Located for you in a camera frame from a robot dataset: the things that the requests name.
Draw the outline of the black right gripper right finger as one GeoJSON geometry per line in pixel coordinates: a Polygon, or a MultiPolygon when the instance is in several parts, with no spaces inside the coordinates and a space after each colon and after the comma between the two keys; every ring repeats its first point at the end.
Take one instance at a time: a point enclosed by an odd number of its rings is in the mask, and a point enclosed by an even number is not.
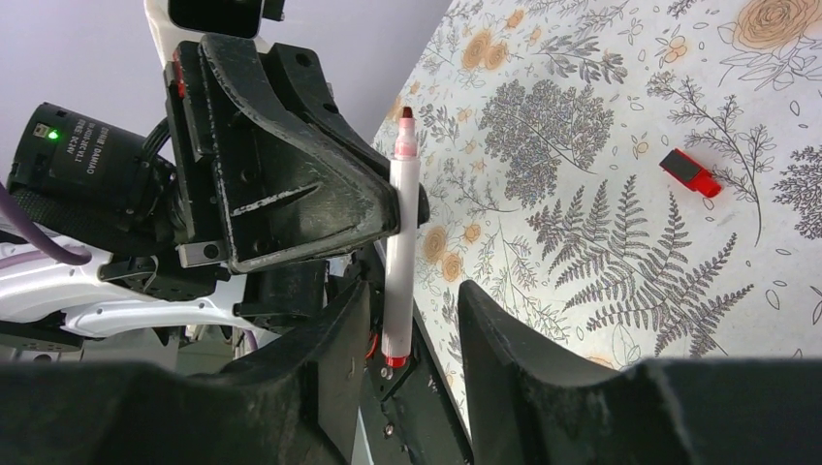
{"type": "Polygon", "coordinates": [[[478,464],[817,464],[821,362],[649,358],[617,371],[458,290],[478,464]]]}

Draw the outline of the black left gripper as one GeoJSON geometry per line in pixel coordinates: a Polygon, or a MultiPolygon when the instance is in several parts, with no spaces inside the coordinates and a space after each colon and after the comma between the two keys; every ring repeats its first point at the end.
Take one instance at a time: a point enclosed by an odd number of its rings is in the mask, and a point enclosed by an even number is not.
{"type": "Polygon", "coordinates": [[[399,230],[389,160],[341,115],[312,50],[208,35],[180,42],[164,78],[185,267],[252,273],[399,230]]]}

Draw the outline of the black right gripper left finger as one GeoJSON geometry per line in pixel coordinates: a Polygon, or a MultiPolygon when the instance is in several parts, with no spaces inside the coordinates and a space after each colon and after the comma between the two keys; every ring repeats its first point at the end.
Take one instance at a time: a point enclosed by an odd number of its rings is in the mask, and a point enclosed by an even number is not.
{"type": "Polygon", "coordinates": [[[370,288],[213,374],[150,363],[5,363],[5,464],[346,464],[370,288]]]}

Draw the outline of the white marker red end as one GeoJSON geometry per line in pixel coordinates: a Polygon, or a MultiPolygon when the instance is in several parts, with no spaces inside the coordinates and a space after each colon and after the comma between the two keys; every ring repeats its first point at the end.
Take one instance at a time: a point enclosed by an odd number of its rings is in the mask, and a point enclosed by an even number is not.
{"type": "Polygon", "coordinates": [[[416,121],[410,107],[398,120],[395,150],[390,158],[390,184],[399,206],[399,230],[390,236],[385,253],[385,299],[382,354],[398,369],[411,352],[416,230],[418,228],[420,159],[416,121]]]}

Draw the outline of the red marker cap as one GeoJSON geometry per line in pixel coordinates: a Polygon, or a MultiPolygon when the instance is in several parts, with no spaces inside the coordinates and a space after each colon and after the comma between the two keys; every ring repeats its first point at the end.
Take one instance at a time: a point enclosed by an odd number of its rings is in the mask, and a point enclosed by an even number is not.
{"type": "Polygon", "coordinates": [[[721,191],[721,185],[712,173],[678,148],[671,150],[659,167],[692,192],[712,199],[721,191]]]}

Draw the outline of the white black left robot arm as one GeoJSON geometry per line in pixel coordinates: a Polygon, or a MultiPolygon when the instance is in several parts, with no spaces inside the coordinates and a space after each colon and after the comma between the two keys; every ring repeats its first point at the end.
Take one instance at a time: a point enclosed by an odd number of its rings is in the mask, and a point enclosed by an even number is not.
{"type": "Polygon", "coordinates": [[[388,158],[307,48],[208,34],[165,68],[147,136],[44,103],[5,187],[84,264],[4,269],[1,320],[77,344],[186,325],[284,332],[322,310],[329,259],[401,223],[388,158]]]}

